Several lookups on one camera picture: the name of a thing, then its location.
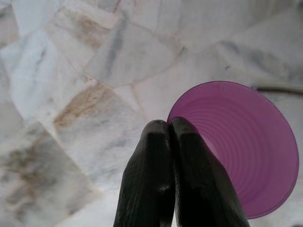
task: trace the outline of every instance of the rubber gripper pad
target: rubber gripper pad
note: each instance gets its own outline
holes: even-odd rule
[[[249,227],[232,183],[197,129],[185,118],[169,125],[180,227]]]
[[[170,227],[174,206],[168,126],[152,121],[124,170],[114,227]]]

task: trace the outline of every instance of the purple plastic cup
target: purple plastic cup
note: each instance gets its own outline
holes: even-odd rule
[[[172,107],[188,119],[225,167],[248,219],[281,206],[299,172],[294,134],[281,112],[249,87],[226,81],[198,85]]]

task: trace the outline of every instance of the marble floor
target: marble floor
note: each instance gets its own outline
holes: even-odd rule
[[[0,0],[0,227],[109,227],[145,124],[211,80],[303,87],[295,0]],[[268,95],[303,157],[303,99]],[[303,165],[252,227],[303,224]]]

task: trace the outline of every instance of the marble tile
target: marble tile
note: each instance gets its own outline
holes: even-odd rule
[[[57,12],[64,0],[14,0],[12,6],[21,36],[45,25]]]
[[[116,88],[166,69],[181,48],[170,39],[120,20],[85,72]]]
[[[303,11],[289,9],[234,38],[218,51],[234,67],[271,81],[303,84]]]
[[[24,123],[39,120],[55,137],[52,121],[91,80],[75,71],[44,31],[3,48],[0,58],[9,96]]]
[[[19,38],[16,18],[8,1],[0,1],[0,31],[0,49]]]
[[[0,207],[24,227],[53,227],[99,196],[38,123],[0,145]]]
[[[54,121],[66,153],[103,191],[120,188],[146,123],[102,84],[79,93]]]
[[[105,227],[113,226],[118,205],[119,191],[109,192],[56,227]]]
[[[216,48],[199,53],[184,49],[167,70],[134,85],[149,120],[166,120],[177,99],[190,88],[212,80],[249,85],[255,78],[230,67]]]
[[[66,0],[45,30],[71,66],[82,72],[117,20],[82,1]]]
[[[250,220],[251,227],[292,227],[303,225],[303,179],[297,184],[287,201],[273,213]]]
[[[210,44],[233,36],[267,19],[273,13],[283,10],[283,7],[285,9],[291,6],[291,2],[284,0],[184,0],[177,38],[186,47],[200,51]]]

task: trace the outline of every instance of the brown stain on marble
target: brown stain on marble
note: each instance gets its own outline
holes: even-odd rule
[[[47,152],[39,151],[39,141],[40,139],[31,147],[11,151],[3,165],[6,175],[14,174],[22,182],[5,200],[15,207],[13,212],[20,221],[25,212],[35,204],[37,197],[46,188],[56,184],[56,179],[47,174],[52,157]]]
[[[92,48],[100,47],[103,41],[103,35],[108,32],[107,29],[85,15],[68,10],[64,11],[64,14],[71,20],[73,26],[65,29],[73,33],[78,40],[88,46]]]
[[[104,85],[98,84],[90,87],[72,99],[63,112],[54,120],[54,124],[56,127],[70,126],[78,118],[100,111],[98,105],[113,96],[113,92]]]

